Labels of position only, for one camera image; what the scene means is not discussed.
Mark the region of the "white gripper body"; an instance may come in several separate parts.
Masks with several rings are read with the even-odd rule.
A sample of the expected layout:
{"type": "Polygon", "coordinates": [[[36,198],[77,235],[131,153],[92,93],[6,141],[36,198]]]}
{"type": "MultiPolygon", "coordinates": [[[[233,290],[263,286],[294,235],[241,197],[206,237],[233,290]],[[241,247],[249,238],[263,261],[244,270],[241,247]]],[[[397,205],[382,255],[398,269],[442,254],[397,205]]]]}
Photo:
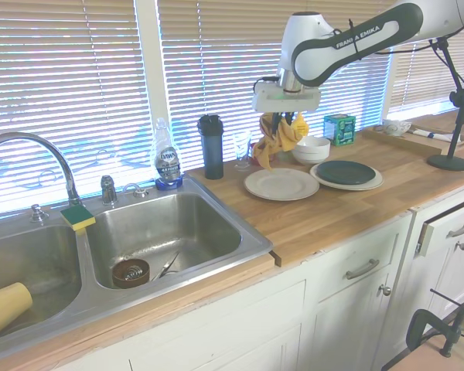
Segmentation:
{"type": "Polygon", "coordinates": [[[253,110],[259,113],[315,111],[321,101],[317,87],[288,93],[274,82],[258,82],[254,87],[253,110]]]}

